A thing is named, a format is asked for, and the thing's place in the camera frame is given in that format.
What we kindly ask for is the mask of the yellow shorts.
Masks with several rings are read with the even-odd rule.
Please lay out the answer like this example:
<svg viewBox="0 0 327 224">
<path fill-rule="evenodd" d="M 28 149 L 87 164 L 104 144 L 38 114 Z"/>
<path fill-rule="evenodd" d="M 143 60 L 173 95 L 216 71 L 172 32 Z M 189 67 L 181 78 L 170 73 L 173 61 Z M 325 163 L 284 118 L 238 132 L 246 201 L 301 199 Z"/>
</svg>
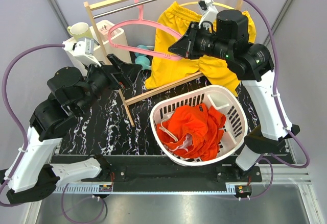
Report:
<svg viewBox="0 0 327 224">
<path fill-rule="evenodd" d="M 192 21 L 199 22 L 200 19 L 200 14 L 174 2 L 160 15 L 158 22 L 183 35 Z M 151 75 L 146 79 L 145 87 L 148 90 L 155 89 L 198 71 L 202 72 L 211 84 L 223 86 L 235 96 L 238 95 L 236 89 L 240 81 L 237 76 L 227 68 L 224 60 L 209 56 L 178 61 L 153 57 Z"/>
</svg>

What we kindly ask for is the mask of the pink plastic hanger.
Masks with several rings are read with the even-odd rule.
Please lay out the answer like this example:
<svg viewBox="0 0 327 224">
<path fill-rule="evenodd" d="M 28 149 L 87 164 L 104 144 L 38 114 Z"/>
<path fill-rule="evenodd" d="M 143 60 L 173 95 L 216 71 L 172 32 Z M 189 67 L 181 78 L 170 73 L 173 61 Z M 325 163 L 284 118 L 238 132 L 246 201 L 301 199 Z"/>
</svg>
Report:
<svg viewBox="0 0 327 224">
<path fill-rule="evenodd" d="M 144 50 L 141 48 L 129 46 L 128 44 L 115 43 L 112 39 L 112 33 L 115 30 L 117 30 L 119 28 L 123 28 L 123 27 L 135 27 L 136 29 L 141 27 L 141 30 L 145 27 L 150 27 L 150 28 L 154 28 L 156 30 L 162 30 L 165 33 L 169 34 L 171 37 L 174 37 L 176 40 L 178 40 L 181 37 L 181 35 L 179 33 L 177 33 L 175 30 L 173 30 L 167 26 L 164 26 L 161 23 L 144 19 L 144 6 L 142 4 L 138 6 L 137 19 L 125 20 L 125 21 L 115 24 L 113 27 L 110 28 L 110 30 L 108 32 L 109 44 L 112 47 L 115 47 L 118 49 L 122 49 L 122 50 L 129 51 L 129 52 L 145 54 L 147 56 L 158 57 L 158 58 L 163 58 L 163 59 L 168 59 L 168 60 L 173 60 L 173 61 L 178 61 L 181 59 L 180 56 L 174 55 L 168 51 L 166 51 L 166 52 L 148 51 L 148 50 Z"/>
</svg>

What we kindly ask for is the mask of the yellow wire hanger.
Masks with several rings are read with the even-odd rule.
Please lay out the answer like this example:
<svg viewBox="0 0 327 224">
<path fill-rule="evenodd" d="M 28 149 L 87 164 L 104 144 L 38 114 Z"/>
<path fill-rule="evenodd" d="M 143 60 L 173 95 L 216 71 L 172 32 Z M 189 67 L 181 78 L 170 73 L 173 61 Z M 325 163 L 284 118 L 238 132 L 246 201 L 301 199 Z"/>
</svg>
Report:
<svg viewBox="0 0 327 224">
<path fill-rule="evenodd" d="M 200 0 L 198 2 L 188 2 L 188 3 L 183 3 L 180 6 L 186 7 L 186 6 L 190 6 L 190 5 L 197 5 L 201 12 L 207 11 L 209 6 L 219 6 L 219 7 L 225 8 L 225 9 L 229 9 L 229 10 L 241 10 L 242 9 L 242 4 L 237 5 L 236 8 L 234 8 L 229 5 L 222 4 L 222 3 L 216 3 L 213 0 Z"/>
</svg>

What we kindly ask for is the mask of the orange shorts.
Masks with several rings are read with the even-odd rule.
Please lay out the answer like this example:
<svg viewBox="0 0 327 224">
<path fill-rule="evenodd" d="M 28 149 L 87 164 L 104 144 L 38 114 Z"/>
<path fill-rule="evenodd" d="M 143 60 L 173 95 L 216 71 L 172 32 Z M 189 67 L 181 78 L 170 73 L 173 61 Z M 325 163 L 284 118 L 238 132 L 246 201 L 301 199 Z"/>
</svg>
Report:
<svg viewBox="0 0 327 224">
<path fill-rule="evenodd" d="M 177 156 L 203 161 L 215 159 L 224 134 L 226 116 L 201 103 L 178 107 L 172 116 L 156 125 L 164 147 Z"/>
</svg>

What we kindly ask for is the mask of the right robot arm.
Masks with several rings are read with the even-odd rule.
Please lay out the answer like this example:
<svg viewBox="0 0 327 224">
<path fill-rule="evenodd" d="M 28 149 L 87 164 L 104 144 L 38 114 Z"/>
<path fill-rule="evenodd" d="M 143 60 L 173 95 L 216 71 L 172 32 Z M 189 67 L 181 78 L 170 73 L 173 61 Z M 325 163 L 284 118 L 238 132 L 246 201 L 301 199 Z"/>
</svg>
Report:
<svg viewBox="0 0 327 224">
<path fill-rule="evenodd" d="M 168 51 L 190 60 L 204 55 L 224 60 L 249 93 L 260 125 L 245 136 L 245 146 L 232 168 L 235 180 L 246 180 L 261 154 L 273 152 L 300 132 L 300 127 L 288 119 L 273 84 L 276 71 L 270 52 L 262 44 L 249 42 L 248 17 L 239 10 L 219 12 L 216 28 L 211 31 L 192 21 Z"/>
</svg>

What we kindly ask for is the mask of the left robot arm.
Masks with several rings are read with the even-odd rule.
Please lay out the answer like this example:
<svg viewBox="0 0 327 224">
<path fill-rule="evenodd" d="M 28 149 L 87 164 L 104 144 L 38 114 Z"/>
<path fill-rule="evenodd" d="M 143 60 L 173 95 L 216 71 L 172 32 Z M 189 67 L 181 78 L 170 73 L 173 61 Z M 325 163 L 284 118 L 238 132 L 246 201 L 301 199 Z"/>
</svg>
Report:
<svg viewBox="0 0 327 224">
<path fill-rule="evenodd" d="M 87 65 L 86 76 L 76 67 L 65 67 L 48 80 L 51 92 L 30 118 L 27 145 L 13 165 L 1 171 L 1 184 L 9 188 L 8 206 L 43 200 L 57 187 L 75 181 L 109 178 L 111 166 L 100 155 L 63 166 L 48 163 L 55 147 L 106 90 L 132 87 L 142 70 L 141 65 L 125 63 L 114 54 L 107 59 L 110 64 Z"/>
</svg>

